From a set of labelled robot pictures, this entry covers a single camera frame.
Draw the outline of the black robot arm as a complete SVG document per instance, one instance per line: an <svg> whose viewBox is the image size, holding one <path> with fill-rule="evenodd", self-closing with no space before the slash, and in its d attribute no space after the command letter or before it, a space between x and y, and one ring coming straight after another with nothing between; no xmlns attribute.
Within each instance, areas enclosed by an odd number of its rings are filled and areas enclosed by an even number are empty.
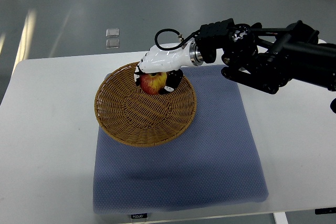
<svg viewBox="0 0 336 224"><path fill-rule="evenodd" d="M195 42L192 58L213 63L215 51L222 49L221 74L228 80L250 88L276 94L295 79L335 91L335 44L318 42L319 31L297 21L285 28L264 28L261 23L236 24L233 19L202 25L184 38L177 30L166 28L154 37L159 49L161 33L178 35L182 49Z"/></svg>

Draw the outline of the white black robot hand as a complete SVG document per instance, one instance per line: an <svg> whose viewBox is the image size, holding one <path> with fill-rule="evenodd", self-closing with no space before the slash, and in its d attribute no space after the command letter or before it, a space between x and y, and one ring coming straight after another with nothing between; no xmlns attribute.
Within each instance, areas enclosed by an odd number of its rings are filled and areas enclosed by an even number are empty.
<svg viewBox="0 0 336 224"><path fill-rule="evenodd" d="M151 47L135 68L135 84L140 86L142 74L166 72L166 84L159 94L168 94L179 87L183 78L182 67L198 67L203 64L203 58L194 41L178 49L170 49L176 45L163 44L162 49L158 46Z"/></svg>

